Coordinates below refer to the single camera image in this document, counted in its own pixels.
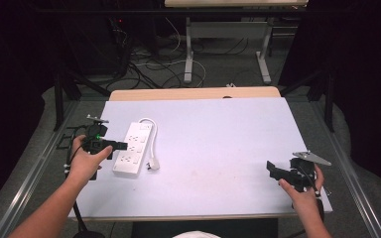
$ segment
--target electrical outlet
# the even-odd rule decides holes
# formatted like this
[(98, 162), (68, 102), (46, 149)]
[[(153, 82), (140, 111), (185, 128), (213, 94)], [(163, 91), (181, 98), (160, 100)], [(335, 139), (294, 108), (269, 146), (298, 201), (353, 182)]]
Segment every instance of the electrical outlet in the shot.
[(132, 122), (125, 136), (126, 151), (119, 151), (113, 172), (121, 176), (135, 176), (141, 168), (153, 124)]

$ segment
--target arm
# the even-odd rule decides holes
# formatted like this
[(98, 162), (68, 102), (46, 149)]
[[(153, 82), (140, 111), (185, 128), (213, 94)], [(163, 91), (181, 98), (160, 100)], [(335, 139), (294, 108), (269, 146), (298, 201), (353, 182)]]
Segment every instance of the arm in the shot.
[[(320, 190), (324, 177), (317, 165), (315, 165), (315, 171), (317, 172), (316, 187)], [(306, 192), (298, 192), (284, 179), (280, 179), (279, 184), (292, 199), (293, 206), (305, 227), (308, 237), (331, 237), (320, 218), (314, 189), (310, 187)]]
[[(75, 138), (72, 149), (79, 148), (84, 138), (85, 136)], [(58, 237), (79, 192), (111, 152), (111, 146), (96, 155), (90, 155), (82, 148), (78, 149), (64, 183), (10, 237)]]

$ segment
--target tabletop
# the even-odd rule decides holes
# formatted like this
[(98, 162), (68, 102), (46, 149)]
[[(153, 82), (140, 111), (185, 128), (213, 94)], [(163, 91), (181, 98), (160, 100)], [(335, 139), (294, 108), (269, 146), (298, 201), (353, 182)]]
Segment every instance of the tabletop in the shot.
[[(245, 90), (251, 96), (244, 97)], [(114, 152), (113, 160), (101, 163), (97, 180), (78, 197), (82, 217), (139, 221), (295, 215), (287, 194), (269, 178), (266, 162), (288, 170), (292, 152), (307, 148), (287, 101), (279, 94), (271, 96), (274, 91), (237, 87), (113, 92), (102, 113), (102, 119), (109, 120), (106, 139), (123, 141), (131, 122), (151, 118), (158, 125), (155, 155), (161, 168), (150, 172), (142, 165), (136, 178), (119, 177), (112, 171)], [(149, 159), (149, 150), (145, 153), (142, 164)], [(326, 196), (323, 204), (325, 212), (332, 211)]]

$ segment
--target forearm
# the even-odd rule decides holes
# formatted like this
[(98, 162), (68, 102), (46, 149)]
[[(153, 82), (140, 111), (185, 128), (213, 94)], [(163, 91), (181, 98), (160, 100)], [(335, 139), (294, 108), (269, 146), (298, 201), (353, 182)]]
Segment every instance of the forearm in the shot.
[(10, 237), (58, 237), (82, 187), (67, 179)]
[(312, 214), (310, 217), (300, 216), (309, 238), (327, 238), (331, 237), (324, 226), (319, 214)]

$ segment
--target metal frame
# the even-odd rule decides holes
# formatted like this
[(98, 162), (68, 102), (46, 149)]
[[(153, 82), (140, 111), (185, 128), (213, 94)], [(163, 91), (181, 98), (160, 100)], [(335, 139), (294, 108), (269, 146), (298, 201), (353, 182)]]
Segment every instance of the metal frame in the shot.
[(36, 162), (33, 164), (33, 167), (27, 174), (26, 179), (12, 200), (7, 212), (0, 221), (0, 237), (7, 237), (17, 225), (18, 219), (20, 218), (24, 208), (29, 202), (31, 195), (33, 194), (33, 191), (40, 180), (40, 177), (45, 171), (45, 168), (49, 162), (49, 158), (55, 151), (57, 142), (62, 137), (62, 133), (66, 127), (67, 121), (69, 121), (69, 118), (73, 115), (78, 104), (78, 101), (72, 101), (68, 105), (66, 109), (66, 120), (64, 120), (62, 124), (62, 128), (52, 134), (52, 137), (46, 145), (45, 149), (39, 155)]
[(187, 17), (187, 62), (185, 66), (185, 83), (191, 83), (193, 51), (191, 50), (192, 38), (255, 38), (263, 39), (261, 52), (256, 52), (256, 59), (261, 70), (265, 84), (271, 84), (265, 54), (268, 51), (269, 39), (274, 19), (268, 22), (191, 22)]
[(370, 235), (372, 237), (381, 238), (381, 224), (370, 205), (366, 193), (358, 181), (358, 176), (351, 164), (351, 161), (344, 153), (341, 145), (338, 142), (338, 139), (336, 138), (336, 135), (328, 130), (326, 122), (322, 120), (323, 111), (321, 110), (320, 103), (311, 102), (311, 106), (317, 119), (320, 122), (320, 125), (327, 134), (333, 149), (336, 152), (336, 157), (338, 158), (338, 167), (341, 170), (342, 176), (344, 177), (349, 190), (351, 191), (354, 202), (356, 203), (357, 208), (363, 217), (364, 223), (369, 230)]

